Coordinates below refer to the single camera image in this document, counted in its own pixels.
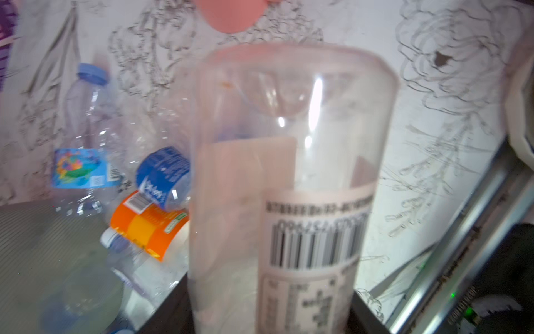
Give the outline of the clear white label bottle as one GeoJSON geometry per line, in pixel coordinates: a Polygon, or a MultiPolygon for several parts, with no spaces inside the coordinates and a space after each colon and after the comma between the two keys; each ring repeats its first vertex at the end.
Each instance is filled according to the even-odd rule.
{"type": "Polygon", "coordinates": [[[398,80],[379,56],[261,43],[196,72],[197,333],[344,333],[398,80]]]}

